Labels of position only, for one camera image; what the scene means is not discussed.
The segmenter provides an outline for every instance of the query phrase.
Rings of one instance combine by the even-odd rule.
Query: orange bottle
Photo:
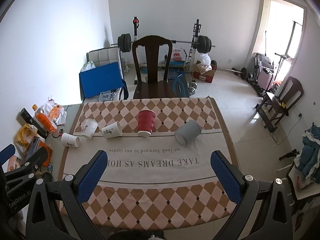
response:
[[[55,123],[52,123],[49,118],[44,114],[42,108],[38,108],[37,105],[33,105],[32,109],[35,111],[35,117],[39,120],[39,122],[47,129],[49,133],[56,133],[57,126]]]

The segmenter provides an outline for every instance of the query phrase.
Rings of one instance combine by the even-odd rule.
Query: white wall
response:
[[[303,0],[291,1],[307,6]],[[301,150],[303,147],[301,136],[304,131],[303,121],[310,127],[315,118],[320,118],[320,93],[318,92],[318,79],[320,77],[319,51],[320,27],[311,10],[308,8],[307,25],[301,50],[290,73],[290,76],[297,78],[301,82],[304,90],[303,97],[296,104],[297,110],[302,113],[303,120],[292,129],[288,136],[292,149],[296,148],[297,150]],[[294,111],[290,112],[289,117],[282,119],[281,125],[287,135],[298,120],[299,118]]]
[[[108,0],[15,0],[0,23],[0,149],[13,143],[22,108],[81,103],[86,52],[112,43]]]
[[[122,33],[130,33],[133,39],[132,20],[137,16],[140,38],[153,34],[191,41],[194,23],[200,19],[200,34],[216,45],[209,56],[219,66],[241,69],[255,30],[259,4],[260,0],[109,0],[112,36],[116,41]],[[174,46],[189,53],[190,44]],[[160,60],[166,52],[162,50]],[[140,62],[145,58],[142,53]],[[123,57],[133,62],[131,52]]]

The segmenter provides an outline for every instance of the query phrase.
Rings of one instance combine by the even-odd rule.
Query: red cup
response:
[[[156,113],[151,110],[141,110],[138,114],[138,135],[149,137],[155,124]]]

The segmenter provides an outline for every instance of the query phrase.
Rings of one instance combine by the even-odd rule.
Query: dark brown chair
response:
[[[164,77],[162,81],[158,82],[158,58],[159,47],[167,44],[169,46],[168,60],[165,65]],[[148,70],[148,82],[142,82],[141,73],[139,68],[139,62],[137,57],[137,47],[145,47],[147,70]],[[176,98],[177,95],[167,82],[169,63],[172,54],[172,42],[160,36],[146,36],[132,44],[132,55],[134,65],[136,66],[138,85],[133,95],[133,99],[142,98]]]
[[[286,94],[282,96],[290,80],[292,81],[292,86],[289,88]],[[300,95],[289,106],[286,105],[284,108],[281,106],[282,103],[287,104],[290,98],[292,98],[298,92],[300,92]],[[284,84],[284,87],[282,88],[278,96],[275,96],[274,94],[267,92],[263,98],[262,103],[257,108],[257,111],[264,104],[267,104],[267,105],[271,105],[270,109],[268,110],[268,113],[270,113],[272,109],[274,109],[275,113],[270,118],[269,122],[265,124],[264,128],[266,128],[273,120],[277,120],[275,123],[275,125],[277,125],[282,119],[282,117],[284,117],[285,115],[289,116],[289,110],[299,101],[299,99],[303,96],[303,94],[304,94],[304,91],[300,81],[291,76],[288,77],[287,81]]]

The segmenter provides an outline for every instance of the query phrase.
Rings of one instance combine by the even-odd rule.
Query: red cardboard box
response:
[[[193,67],[193,77],[208,83],[212,83],[213,77],[214,77],[214,73],[217,70],[216,65],[211,65],[212,66],[212,70],[209,70],[203,74],[200,74],[200,70],[198,68],[198,65],[201,64],[197,64]]]

